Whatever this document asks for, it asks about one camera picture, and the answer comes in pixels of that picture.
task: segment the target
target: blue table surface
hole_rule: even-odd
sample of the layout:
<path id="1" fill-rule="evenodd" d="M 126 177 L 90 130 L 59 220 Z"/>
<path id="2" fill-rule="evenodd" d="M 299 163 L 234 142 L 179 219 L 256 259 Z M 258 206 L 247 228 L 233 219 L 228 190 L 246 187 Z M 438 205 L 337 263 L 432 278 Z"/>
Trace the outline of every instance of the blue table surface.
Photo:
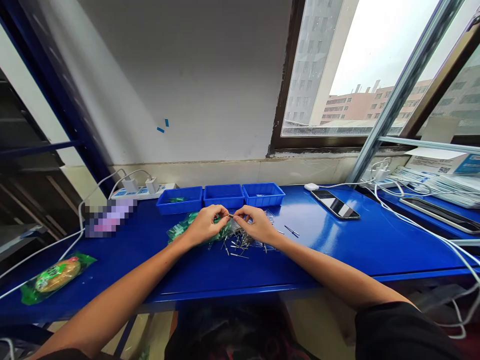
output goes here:
<path id="1" fill-rule="evenodd" d="M 421 273 L 464 274 L 457 256 L 435 237 L 383 210 L 378 203 L 347 187 L 331 189 L 356 210 L 360 220 L 338 220 L 302 186 L 283 186 L 282 206 L 270 207 L 273 225 L 298 243 L 328 254 L 379 280 L 412 279 Z M 115 237 L 85 238 L 75 250 L 98 259 L 78 278 L 43 302 L 26 306 L 20 291 L 0 300 L 0 324 L 25 324 L 68 319 L 95 296 L 167 245 L 166 231 L 185 214 L 161 216 L 155 200 L 138 203 L 135 213 Z M 294 237 L 285 229 L 299 233 Z M 0 294 L 54 264 L 71 244 L 69 240 L 44 251 L 12 271 Z M 245 252 L 249 259 L 227 256 L 221 243 L 210 250 L 194 248 L 181 258 L 141 307 L 149 312 L 156 304 L 223 296 L 307 289 L 318 284 L 298 265 L 278 251 L 260 248 Z"/>
<path id="2" fill-rule="evenodd" d="M 400 190 L 398 189 L 391 189 L 395 193 L 400 193 Z M 404 189 L 404 192 L 411 193 L 410 190 Z M 421 211 L 418 211 L 414 209 L 413 207 L 410 207 L 403 202 L 400 202 L 400 198 L 390 195 L 384 191 L 379 191 L 378 196 L 380 199 L 383 201 L 389 202 L 392 205 L 398 206 L 399 208 L 402 208 L 403 210 L 411 213 L 417 218 L 423 219 L 424 221 L 429 222 L 430 224 L 434 225 L 435 227 L 444 230 L 445 232 L 449 233 L 451 235 L 452 239 L 480 239 L 479 235 L 472 235 L 468 234 L 466 232 L 463 232 L 461 230 L 458 230 L 457 228 L 450 226 L 443 221 L 437 220 L 434 217 L 431 217 L 427 214 L 424 214 Z M 432 203 L 434 205 L 437 205 L 445 210 L 451 211 L 452 213 L 459 214 L 467 219 L 471 219 L 477 223 L 480 223 L 480 209 L 467 209 L 455 204 L 452 204 L 451 202 L 442 200 L 440 198 L 434 197 L 434 196 L 424 196 L 420 197 L 420 199 L 425 200 L 426 202 Z"/>

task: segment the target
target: black smartphone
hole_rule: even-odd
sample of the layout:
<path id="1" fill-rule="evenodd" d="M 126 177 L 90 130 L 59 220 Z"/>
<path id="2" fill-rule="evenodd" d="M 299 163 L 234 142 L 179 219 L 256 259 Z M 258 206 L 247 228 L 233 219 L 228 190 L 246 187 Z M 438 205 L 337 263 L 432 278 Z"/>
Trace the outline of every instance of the black smartphone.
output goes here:
<path id="1" fill-rule="evenodd" d="M 432 218 L 440 220 L 445 224 L 453 226 L 467 234 L 480 234 L 480 223 L 470 220 L 462 215 L 448 211 L 443 207 L 432 204 L 418 197 L 404 197 L 400 199 L 401 203 L 418 210 Z"/>
<path id="2" fill-rule="evenodd" d="M 310 191 L 320 204 L 325 206 L 333 215 L 341 220 L 360 219 L 360 215 L 348 205 L 345 205 L 338 197 L 327 190 Z"/>

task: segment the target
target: forearm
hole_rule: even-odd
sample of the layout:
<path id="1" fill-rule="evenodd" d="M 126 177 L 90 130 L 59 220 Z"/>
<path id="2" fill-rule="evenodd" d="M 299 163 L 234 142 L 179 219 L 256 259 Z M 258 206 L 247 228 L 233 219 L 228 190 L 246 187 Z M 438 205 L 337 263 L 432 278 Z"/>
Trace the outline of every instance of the forearm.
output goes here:
<path id="1" fill-rule="evenodd" d="M 411 302 L 395 290 L 333 257 L 278 235 L 278 250 L 355 310 L 396 301 Z"/>
<path id="2" fill-rule="evenodd" d="M 32 359 L 68 348 L 80 349 L 93 358 L 118 333 L 135 309 L 188 250 L 189 247 L 184 242 L 174 241 L 130 271 L 52 335 Z"/>

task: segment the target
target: blue storage tray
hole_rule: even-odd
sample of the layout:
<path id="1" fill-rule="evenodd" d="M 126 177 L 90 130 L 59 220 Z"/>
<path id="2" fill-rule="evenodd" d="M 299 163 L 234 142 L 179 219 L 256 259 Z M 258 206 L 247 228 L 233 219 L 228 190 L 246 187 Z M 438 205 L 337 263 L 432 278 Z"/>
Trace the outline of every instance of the blue storage tray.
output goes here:
<path id="1" fill-rule="evenodd" d="M 202 209 L 202 194 L 201 186 L 165 190 L 158 198 L 156 206 L 162 215 L 200 211 Z M 188 200 L 169 202 L 171 198 L 188 198 Z"/>
<path id="2" fill-rule="evenodd" d="M 240 184 L 205 186 L 205 206 L 223 205 L 227 209 L 240 209 L 244 205 L 244 193 Z"/>
<path id="3" fill-rule="evenodd" d="M 280 205 L 285 197 L 285 193 L 274 182 L 243 184 L 242 188 L 246 204 L 257 208 Z"/>

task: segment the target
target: metal pin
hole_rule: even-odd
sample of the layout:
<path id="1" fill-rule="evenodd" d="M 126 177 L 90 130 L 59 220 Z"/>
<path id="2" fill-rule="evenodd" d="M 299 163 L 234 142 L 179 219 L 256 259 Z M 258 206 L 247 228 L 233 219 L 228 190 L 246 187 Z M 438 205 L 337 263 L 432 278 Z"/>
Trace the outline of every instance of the metal pin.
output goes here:
<path id="1" fill-rule="evenodd" d="M 284 227 L 286 227 L 288 229 L 288 231 L 290 231 L 293 235 L 295 235 L 297 238 L 300 236 L 300 234 L 296 231 L 293 231 L 291 228 L 289 228 L 287 225 L 283 225 Z"/>
<path id="2" fill-rule="evenodd" d="M 239 258 L 250 259 L 249 257 L 242 256 L 242 255 L 237 255 L 237 254 L 234 254 L 233 252 L 232 252 L 232 255 L 236 256 L 236 257 L 239 257 Z"/>

